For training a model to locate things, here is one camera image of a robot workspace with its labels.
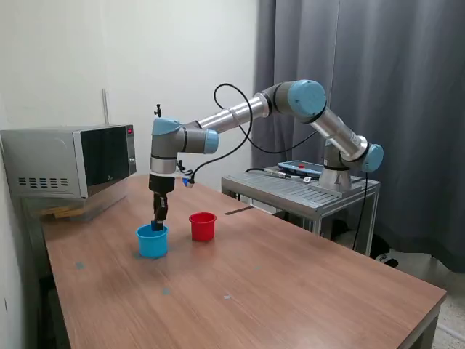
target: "microwave vent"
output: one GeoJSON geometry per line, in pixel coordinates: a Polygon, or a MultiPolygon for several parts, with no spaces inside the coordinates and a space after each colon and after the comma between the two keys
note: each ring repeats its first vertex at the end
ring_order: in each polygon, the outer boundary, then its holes
{"type": "Polygon", "coordinates": [[[28,186],[32,189],[58,189],[59,187],[68,187],[69,181],[67,178],[35,178],[35,177],[18,177],[19,185],[28,186]]]}

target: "red cup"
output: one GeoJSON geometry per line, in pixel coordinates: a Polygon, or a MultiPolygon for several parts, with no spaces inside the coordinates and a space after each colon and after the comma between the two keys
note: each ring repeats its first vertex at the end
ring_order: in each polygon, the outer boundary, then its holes
{"type": "Polygon", "coordinates": [[[210,241],[215,237],[215,220],[217,216],[213,213],[199,212],[189,217],[192,240],[210,241]]]}

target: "black cable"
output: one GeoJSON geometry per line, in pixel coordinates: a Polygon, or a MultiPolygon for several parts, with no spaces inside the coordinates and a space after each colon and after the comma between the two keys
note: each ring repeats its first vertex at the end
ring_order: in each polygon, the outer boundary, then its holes
{"type": "Polygon", "coordinates": [[[363,210],[365,208],[367,189],[368,189],[368,173],[365,173],[365,193],[363,194],[362,209],[360,210],[360,216],[358,217],[357,230],[355,231],[355,237],[354,237],[354,243],[352,245],[352,250],[355,250],[355,244],[357,243],[358,232],[360,231],[360,225],[362,224],[362,216],[363,216],[363,210]]]}
{"type": "Polygon", "coordinates": [[[252,106],[250,105],[250,102],[248,101],[247,99],[247,96],[244,94],[244,92],[242,92],[238,87],[234,86],[233,84],[229,84],[229,83],[223,83],[223,84],[220,84],[217,86],[217,88],[214,90],[213,92],[213,96],[214,96],[214,99],[216,100],[216,95],[217,95],[217,91],[218,89],[220,89],[221,87],[223,86],[229,86],[229,87],[232,87],[233,89],[235,89],[237,92],[240,93],[240,95],[244,98],[244,100],[246,101],[247,103],[247,106],[248,106],[248,112],[250,113],[250,124],[248,126],[248,130],[247,130],[247,133],[246,133],[246,137],[244,137],[244,139],[242,140],[242,142],[240,142],[238,144],[237,147],[235,147],[234,149],[232,149],[231,151],[227,152],[225,155],[221,155],[221,156],[218,156],[217,158],[215,159],[212,159],[212,160],[208,160],[208,161],[205,161],[203,164],[200,164],[195,170],[194,172],[192,173],[192,176],[190,177],[190,180],[189,182],[191,183],[194,183],[194,179],[195,179],[195,174],[197,173],[197,171],[199,169],[201,169],[202,167],[204,167],[205,165],[208,165],[208,164],[211,164],[212,162],[215,162],[215,161],[218,161],[218,160],[221,160],[221,159],[224,159],[226,156],[229,156],[231,155],[232,153],[234,153],[235,151],[237,151],[237,149],[239,149],[240,147],[242,147],[244,145],[244,143],[247,141],[248,139],[248,136],[250,135],[250,132],[252,131],[252,122],[254,121],[254,115],[253,115],[253,111],[252,111],[252,106]]]}
{"type": "Polygon", "coordinates": [[[252,167],[251,169],[247,169],[246,171],[244,172],[249,172],[249,171],[264,171],[264,169],[260,169],[258,167],[252,167]]]}
{"type": "Polygon", "coordinates": [[[176,163],[176,166],[177,166],[177,168],[179,169],[179,172],[181,172],[183,175],[190,176],[190,175],[193,173],[193,170],[191,170],[191,169],[186,169],[186,168],[182,165],[182,160],[179,160],[179,161],[176,163]]]}
{"type": "MultiPolygon", "coordinates": [[[[213,99],[215,101],[215,103],[218,105],[219,108],[221,109],[224,109],[223,106],[221,104],[219,104],[218,100],[217,100],[217,91],[215,90],[215,92],[213,93],[213,99]]],[[[247,140],[257,149],[259,149],[260,151],[264,152],[264,153],[268,153],[268,154],[281,154],[281,153],[285,153],[287,151],[291,151],[292,149],[294,148],[297,148],[299,145],[301,145],[302,143],[308,141],[311,136],[315,135],[316,133],[318,133],[318,131],[314,131],[312,132],[310,135],[306,136],[303,140],[301,140],[300,142],[298,142],[297,144],[295,145],[292,145],[290,148],[288,149],[284,149],[283,151],[266,151],[265,149],[263,148],[260,148],[257,144],[255,144],[251,139],[250,137],[248,136],[248,133],[246,133],[246,131],[244,131],[244,129],[242,128],[241,125],[239,125],[239,128],[240,130],[242,131],[242,133],[244,133],[244,135],[246,136],[247,140]]]]}

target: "microwave oven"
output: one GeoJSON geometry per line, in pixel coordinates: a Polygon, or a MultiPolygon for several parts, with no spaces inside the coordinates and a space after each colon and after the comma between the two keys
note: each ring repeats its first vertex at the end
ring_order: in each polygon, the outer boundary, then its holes
{"type": "Polygon", "coordinates": [[[89,198],[136,172],[132,125],[0,132],[10,191],[89,198]]]}

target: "robotic arm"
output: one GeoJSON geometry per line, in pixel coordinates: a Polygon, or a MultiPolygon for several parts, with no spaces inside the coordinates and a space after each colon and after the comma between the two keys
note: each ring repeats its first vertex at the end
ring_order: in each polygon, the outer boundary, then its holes
{"type": "MultiPolygon", "coordinates": [[[[383,148],[356,135],[326,107],[324,88],[311,80],[287,81],[256,93],[248,100],[252,117],[267,117],[272,112],[291,115],[311,124],[326,139],[324,170],[320,185],[331,190],[349,190],[349,169],[372,172],[383,159],[383,148]]],[[[213,116],[181,125],[170,119],[155,119],[152,130],[149,188],[154,192],[153,230],[163,228],[168,200],[174,189],[178,153],[214,153],[219,133],[250,121],[247,103],[224,109],[213,116]]]]}

